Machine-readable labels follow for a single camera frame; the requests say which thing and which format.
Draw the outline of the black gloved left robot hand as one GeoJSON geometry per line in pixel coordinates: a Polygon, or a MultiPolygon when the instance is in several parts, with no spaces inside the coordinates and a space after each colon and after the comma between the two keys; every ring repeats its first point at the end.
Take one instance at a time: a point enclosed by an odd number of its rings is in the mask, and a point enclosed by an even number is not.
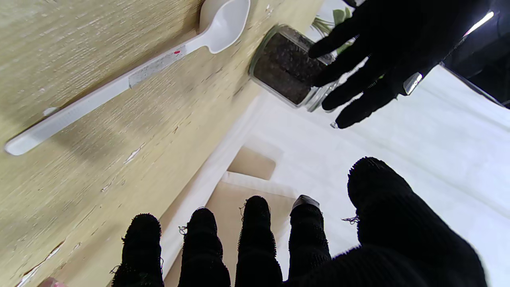
{"type": "Polygon", "coordinates": [[[341,105],[335,123],[348,128],[406,94],[404,82],[426,76],[490,10],[490,0],[366,0],[308,51],[318,58],[355,42],[315,78],[324,86],[351,72],[322,101],[326,111],[341,105]]]}

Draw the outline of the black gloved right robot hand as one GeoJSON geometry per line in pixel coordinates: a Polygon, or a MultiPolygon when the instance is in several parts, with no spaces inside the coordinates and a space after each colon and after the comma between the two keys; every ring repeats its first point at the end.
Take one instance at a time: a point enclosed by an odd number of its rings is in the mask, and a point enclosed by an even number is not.
{"type": "MultiPolygon", "coordinates": [[[[235,287],[487,287],[474,248],[383,161],[364,157],[349,172],[359,246],[330,255],[319,203],[297,198],[290,212],[290,265],[283,280],[269,205],[246,200],[237,247],[235,287]]],[[[231,287],[214,214],[197,209],[186,224],[178,287],[231,287]]],[[[161,226],[135,216],[122,238],[112,287],[164,287],[161,226]]]]}

